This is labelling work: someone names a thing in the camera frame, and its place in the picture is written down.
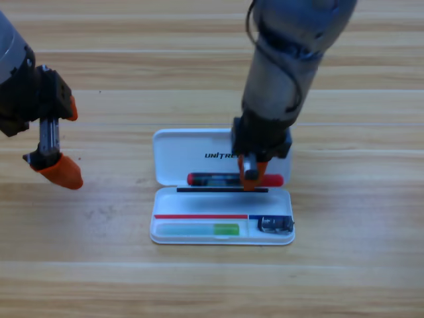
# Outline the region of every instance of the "red pen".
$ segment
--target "red pen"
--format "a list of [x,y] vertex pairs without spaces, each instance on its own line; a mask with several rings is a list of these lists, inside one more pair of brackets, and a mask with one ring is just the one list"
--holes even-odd
[[[187,177],[189,186],[195,187],[241,187],[240,174],[192,173]],[[260,187],[282,187],[284,179],[279,174],[266,174]]]

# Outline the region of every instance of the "metal object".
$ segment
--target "metal object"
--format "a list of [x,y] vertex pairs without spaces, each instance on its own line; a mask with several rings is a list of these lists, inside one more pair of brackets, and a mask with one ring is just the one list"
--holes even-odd
[[254,153],[250,152],[243,158],[243,169],[245,180],[257,180],[259,178],[258,162]]
[[258,220],[258,228],[264,233],[279,234],[283,232],[293,232],[294,222],[292,217],[284,216],[263,216]]
[[48,117],[40,120],[40,153],[43,156],[60,152],[59,120]]

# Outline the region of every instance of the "black strip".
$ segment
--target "black strip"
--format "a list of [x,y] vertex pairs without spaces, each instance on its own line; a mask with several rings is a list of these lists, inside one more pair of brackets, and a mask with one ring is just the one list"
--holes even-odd
[[260,188],[254,191],[245,191],[241,187],[177,187],[177,192],[268,193],[269,189]]

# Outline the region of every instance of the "red stripe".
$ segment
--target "red stripe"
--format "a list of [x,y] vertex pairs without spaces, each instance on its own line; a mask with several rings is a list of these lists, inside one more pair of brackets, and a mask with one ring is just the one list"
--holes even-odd
[[245,214],[156,214],[155,219],[247,219]]

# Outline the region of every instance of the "case lid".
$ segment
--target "case lid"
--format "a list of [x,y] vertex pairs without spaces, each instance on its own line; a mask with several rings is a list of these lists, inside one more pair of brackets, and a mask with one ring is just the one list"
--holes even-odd
[[[156,179],[163,186],[187,186],[194,172],[238,173],[231,155],[231,129],[164,129],[153,136]],[[290,179],[292,151],[286,159],[273,158],[267,174]]]

